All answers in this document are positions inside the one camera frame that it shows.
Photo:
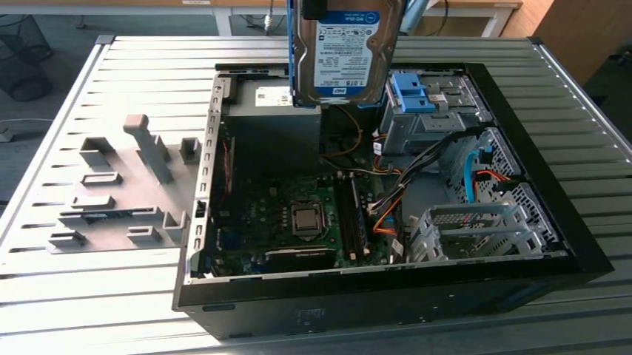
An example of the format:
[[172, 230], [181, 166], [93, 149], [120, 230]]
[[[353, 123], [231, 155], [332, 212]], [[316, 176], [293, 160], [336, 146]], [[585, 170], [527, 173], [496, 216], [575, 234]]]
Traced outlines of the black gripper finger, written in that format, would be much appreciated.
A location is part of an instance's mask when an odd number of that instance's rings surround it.
[[327, 16], [327, 0], [303, 0], [300, 15], [303, 19], [324, 19]]

